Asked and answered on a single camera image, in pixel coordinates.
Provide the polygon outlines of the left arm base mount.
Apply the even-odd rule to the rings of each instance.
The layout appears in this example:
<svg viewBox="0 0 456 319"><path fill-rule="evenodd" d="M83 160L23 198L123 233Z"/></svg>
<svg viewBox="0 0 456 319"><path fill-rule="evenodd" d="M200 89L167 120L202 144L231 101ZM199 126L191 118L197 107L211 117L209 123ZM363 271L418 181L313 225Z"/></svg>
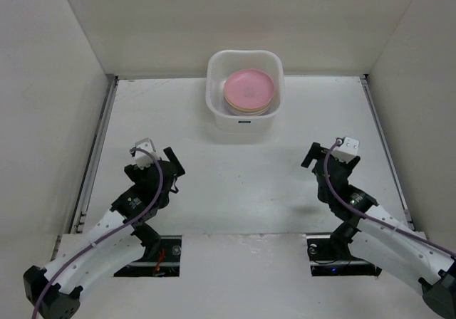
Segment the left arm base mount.
<svg viewBox="0 0 456 319"><path fill-rule="evenodd" d="M142 256L114 273L114 277L167 278L180 275L181 236L161 236L147 224L135 234L141 240Z"/></svg>

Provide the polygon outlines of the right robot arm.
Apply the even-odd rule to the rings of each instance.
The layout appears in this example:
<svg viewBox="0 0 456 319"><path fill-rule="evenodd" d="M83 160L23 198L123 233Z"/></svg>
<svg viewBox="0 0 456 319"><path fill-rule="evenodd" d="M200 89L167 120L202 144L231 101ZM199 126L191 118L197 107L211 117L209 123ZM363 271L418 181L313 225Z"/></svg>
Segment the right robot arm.
<svg viewBox="0 0 456 319"><path fill-rule="evenodd" d="M441 318L455 317L455 252L401 223L371 195L349 182L359 142L338 137L330 148L313 143L301 166L317 182L317 198L342 221L329 238L334 256L367 261L416 291Z"/></svg>

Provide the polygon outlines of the yellow plate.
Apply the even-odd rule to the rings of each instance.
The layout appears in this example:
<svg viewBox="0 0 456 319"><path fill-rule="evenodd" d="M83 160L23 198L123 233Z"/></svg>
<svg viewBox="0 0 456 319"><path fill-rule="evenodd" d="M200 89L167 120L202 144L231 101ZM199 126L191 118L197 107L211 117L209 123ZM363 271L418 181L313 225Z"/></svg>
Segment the yellow plate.
<svg viewBox="0 0 456 319"><path fill-rule="evenodd" d="M263 113L263 112L268 112L269 111L269 108L271 107L271 104L268 104L268 105L265 105L264 107L262 108L258 108L258 109L244 109L244 108L237 108L235 106L233 106L233 104L229 103L229 102L226 102L226 106L227 106L227 109L230 111L230 112L241 112L241 113Z"/></svg>

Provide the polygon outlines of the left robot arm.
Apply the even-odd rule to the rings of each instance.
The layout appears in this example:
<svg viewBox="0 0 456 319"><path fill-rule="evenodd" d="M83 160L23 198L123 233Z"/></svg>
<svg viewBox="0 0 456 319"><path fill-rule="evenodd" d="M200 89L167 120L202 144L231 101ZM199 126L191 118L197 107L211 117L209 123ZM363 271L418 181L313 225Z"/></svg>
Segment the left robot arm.
<svg viewBox="0 0 456 319"><path fill-rule="evenodd" d="M129 263L159 254L161 236L147 224L169 204L185 170L169 147L157 155L149 140L130 151L134 163L124 172L133 183L102 219L66 254L23 276L32 318L72 318L81 302L104 279Z"/></svg>

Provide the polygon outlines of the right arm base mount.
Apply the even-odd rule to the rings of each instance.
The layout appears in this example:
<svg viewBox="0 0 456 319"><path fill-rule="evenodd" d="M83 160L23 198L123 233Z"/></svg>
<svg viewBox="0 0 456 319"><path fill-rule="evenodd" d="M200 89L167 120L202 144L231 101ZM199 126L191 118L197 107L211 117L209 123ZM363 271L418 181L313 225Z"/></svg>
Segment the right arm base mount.
<svg viewBox="0 0 456 319"><path fill-rule="evenodd" d="M350 224L341 224L332 233L308 235L306 244L311 275L378 277L381 268L354 257L348 249L356 232Z"/></svg>

